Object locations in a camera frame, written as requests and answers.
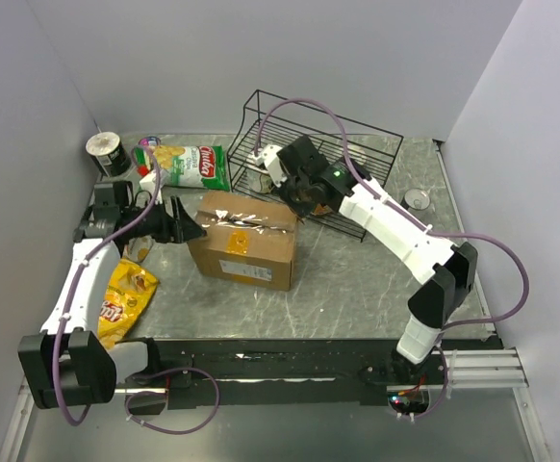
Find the brown cardboard express box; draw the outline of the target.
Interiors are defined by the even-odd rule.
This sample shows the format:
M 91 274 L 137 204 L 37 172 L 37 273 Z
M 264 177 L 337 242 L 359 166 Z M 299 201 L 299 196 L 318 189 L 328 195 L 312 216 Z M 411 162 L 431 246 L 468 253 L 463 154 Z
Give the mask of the brown cardboard express box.
M 288 206 L 208 191 L 195 221 L 206 236 L 188 246 L 203 275 L 279 291 L 291 288 L 297 216 Z

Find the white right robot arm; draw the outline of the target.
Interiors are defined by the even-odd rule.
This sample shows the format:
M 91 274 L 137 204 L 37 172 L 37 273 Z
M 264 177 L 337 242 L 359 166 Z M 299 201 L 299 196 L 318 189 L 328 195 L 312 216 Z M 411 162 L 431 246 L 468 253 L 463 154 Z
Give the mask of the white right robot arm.
M 258 162 L 297 215 L 329 207 L 369 232 L 420 283 L 408 300 L 410 318 L 393 360 L 399 381 L 416 382 L 425 374 L 425 359 L 450 316 L 471 292 L 476 249 L 430 235 L 428 227 L 402 209 L 361 163 L 348 155 L 331 163 L 307 136 L 284 147 L 267 145 Z

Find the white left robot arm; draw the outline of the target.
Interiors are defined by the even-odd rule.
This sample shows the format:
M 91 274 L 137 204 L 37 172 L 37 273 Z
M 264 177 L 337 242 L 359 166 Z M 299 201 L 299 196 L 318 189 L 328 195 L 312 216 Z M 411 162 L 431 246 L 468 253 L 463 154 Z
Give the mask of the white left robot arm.
M 149 338 L 101 345 L 97 329 L 110 278 L 124 246 L 139 237 L 183 244 L 205 237 L 179 197 L 137 206 L 130 182 L 100 182 L 73 233 L 72 260 L 49 318 L 37 334 L 21 339 L 17 354 L 36 406 L 52 409 L 110 401 L 131 377 L 156 384 L 163 363 Z

